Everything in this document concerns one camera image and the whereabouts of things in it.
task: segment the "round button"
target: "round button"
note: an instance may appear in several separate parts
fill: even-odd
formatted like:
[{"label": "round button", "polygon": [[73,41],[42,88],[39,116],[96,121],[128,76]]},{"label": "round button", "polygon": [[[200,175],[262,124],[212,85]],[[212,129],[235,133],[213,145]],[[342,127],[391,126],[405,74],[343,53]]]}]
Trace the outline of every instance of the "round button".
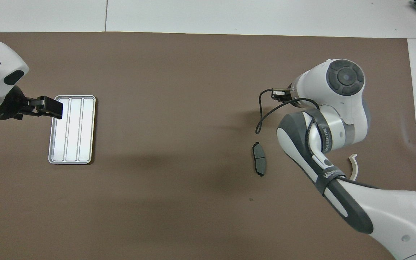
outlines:
[{"label": "round button", "polygon": [[352,69],[342,69],[338,72],[338,81],[346,86],[354,84],[356,78],[357,75]]}]

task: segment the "black cable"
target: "black cable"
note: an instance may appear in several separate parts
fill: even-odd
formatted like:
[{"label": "black cable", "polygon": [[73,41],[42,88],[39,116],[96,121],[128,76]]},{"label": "black cable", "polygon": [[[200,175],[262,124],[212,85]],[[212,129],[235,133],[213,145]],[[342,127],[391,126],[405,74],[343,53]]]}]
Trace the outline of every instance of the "black cable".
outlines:
[{"label": "black cable", "polygon": [[317,104],[314,100],[312,100],[312,99],[306,99],[306,98],[304,98],[304,97],[300,97],[300,98],[298,98],[298,99],[292,99],[292,100],[289,100],[289,101],[286,101],[286,102],[283,102],[282,104],[280,104],[280,105],[278,105],[277,107],[275,107],[275,108],[273,108],[271,111],[269,111],[264,117],[263,117],[263,107],[262,107],[262,105],[261,105],[261,96],[264,94],[264,93],[266,93],[267,91],[272,91],[273,89],[272,88],[270,88],[270,89],[266,89],[266,90],[264,90],[263,92],[261,92],[261,94],[259,94],[259,114],[260,114],[260,120],[259,120],[259,122],[258,122],[258,124],[256,125],[256,129],[255,129],[255,133],[256,133],[256,135],[257,134],[259,134],[259,132],[261,132],[261,128],[262,128],[262,126],[263,126],[263,120],[264,119],[266,119],[266,117],[268,116],[268,115],[270,115],[272,112],[274,112],[274,111],[276,111],[277,109],[279,109],[279,108],[281,108],[281,107],[283,107],[284,105],[288,105],[288,104],[292,104],[292,103],[296,103],[296,102],[298,102],[298,101],[308,101],[308,102],[311,102],[313,105],[315,105],[315,107],[317,108],[317,109],[319,109],[319,104]]}]

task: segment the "metal tray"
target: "metal tray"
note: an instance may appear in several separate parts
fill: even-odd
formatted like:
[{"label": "metal tray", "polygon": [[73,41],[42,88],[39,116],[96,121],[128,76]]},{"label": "metal tray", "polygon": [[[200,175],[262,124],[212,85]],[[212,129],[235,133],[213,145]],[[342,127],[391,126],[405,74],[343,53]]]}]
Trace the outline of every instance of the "metal tray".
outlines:
[{"label": "metal tray", "polygon": [[63,103],[62,119],[52,119],[48,160],[54,164],[87,164],[92,159],[96,97],[57,96]]}]

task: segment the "rectangular tray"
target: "rectangular tray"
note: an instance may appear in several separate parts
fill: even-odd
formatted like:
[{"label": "rectangular tray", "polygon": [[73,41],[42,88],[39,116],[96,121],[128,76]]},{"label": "rectangular tray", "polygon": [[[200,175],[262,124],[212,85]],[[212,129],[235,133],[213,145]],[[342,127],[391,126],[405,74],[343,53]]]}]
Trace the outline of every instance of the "rectangular tray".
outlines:
[{"label": "rectangular tray", "polygon": [[96,97],[57,96],[63,103],[62,119],[52,119],[48,160],[53,164],[87,164],[92,159]]}]

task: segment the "brown mat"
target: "brown mat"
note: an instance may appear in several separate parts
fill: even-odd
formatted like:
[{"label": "brown mat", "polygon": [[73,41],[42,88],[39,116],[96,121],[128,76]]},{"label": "brown mat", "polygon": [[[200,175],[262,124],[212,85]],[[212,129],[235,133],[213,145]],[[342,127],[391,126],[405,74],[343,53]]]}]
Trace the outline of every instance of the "brown mat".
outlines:
[{"label": "brown mat", "polygon": [[[329,58],[367,77],[372,128],[328,156],[359,181],[416,191],[405,39],[0,33],[28,97],[97,97],[91,165],[48,163],[50,118],[0,121],[0,259],[393,259],[348,226],[281,150],[284,107],[257,96]],[[278,103],[264,99],[266,110]],[[251,147],[263,145],[266,176]]]}]

